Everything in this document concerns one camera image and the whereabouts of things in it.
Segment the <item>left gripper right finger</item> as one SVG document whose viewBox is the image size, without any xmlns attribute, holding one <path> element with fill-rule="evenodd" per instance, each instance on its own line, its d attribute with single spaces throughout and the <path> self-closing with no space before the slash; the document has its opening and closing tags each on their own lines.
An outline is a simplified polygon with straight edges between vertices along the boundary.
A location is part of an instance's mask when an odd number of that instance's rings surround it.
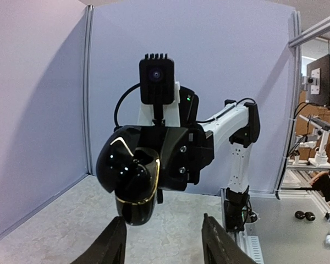
<svg viewBox="0 0 330 264">
<path fill-rule="evenodd" d="M 218 221 L 207 213 L 203 215 L 201 236 L 205 264 L 255 263 L 235 243 Z"/>
</svg>

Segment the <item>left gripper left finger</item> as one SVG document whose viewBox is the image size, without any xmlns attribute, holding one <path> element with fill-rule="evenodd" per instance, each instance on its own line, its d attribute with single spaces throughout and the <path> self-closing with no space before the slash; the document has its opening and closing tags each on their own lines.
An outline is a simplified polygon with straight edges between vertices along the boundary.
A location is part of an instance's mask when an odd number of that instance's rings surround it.
<svg viewBox="0 0 330 264">
<path fill-rule="evenodd" d="M 123 264 L 127 227 L 123 217 L 114 217 L 97 239 L 74 260 L 74 264 Z"/>
</svg>

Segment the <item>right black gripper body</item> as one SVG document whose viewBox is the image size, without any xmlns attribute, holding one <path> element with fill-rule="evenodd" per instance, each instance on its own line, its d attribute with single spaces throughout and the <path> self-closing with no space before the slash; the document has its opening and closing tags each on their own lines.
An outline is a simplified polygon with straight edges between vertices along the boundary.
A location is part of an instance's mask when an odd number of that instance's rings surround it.
<svg viewBox="0 0 330 264">
<path fill-rule="evenodd" d="M 200 125 L 188 127 L 133 126 L 141 128 L 139 146 L 149 147 L 160 157 L 156 201 L 162 190 L 184 191 L 199 182 L 200 171 L 214 158 L 213 133 Z"/>
</svg>

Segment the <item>black earbud case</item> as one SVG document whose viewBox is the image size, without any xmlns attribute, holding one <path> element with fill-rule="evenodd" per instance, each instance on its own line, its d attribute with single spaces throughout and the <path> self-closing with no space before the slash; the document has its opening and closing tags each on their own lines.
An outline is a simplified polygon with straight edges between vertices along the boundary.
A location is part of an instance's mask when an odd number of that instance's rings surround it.
<svg viewBox="0 0 330 264">
<path fill-rule="evenodd" d="M 150 220 L 160 178 L 159 154 L 139 146 L 140 136 L 140 127 L 119 128 L 104 144 L 96 162 L 99 183 L 114 193 L 119 216 L 131 226 Z"/>
</svg>

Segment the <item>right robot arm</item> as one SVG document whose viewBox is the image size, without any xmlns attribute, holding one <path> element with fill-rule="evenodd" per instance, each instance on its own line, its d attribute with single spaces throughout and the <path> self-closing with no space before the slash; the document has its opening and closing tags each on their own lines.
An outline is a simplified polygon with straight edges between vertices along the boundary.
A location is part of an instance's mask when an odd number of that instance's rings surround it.
<svg viewBox="0 0 330 264">
<path fill-rule="evenodd" d="M 149 125 L 118 126 L 106 153 L 114 175 L 118 214 L 135 226 L 149 221 L 163 190 L 183 191 L 229 141 L 232 172 L 225 192 L 224 220 L 230 232 L 244 230 L 248 218 L 248 164 L 260 133 L 257 104 L 226 100 L 221 113 L 196 119 L 199 99 L 185 87 L 142 86 L 141 102 L 152 108 Z"/>
</svg>

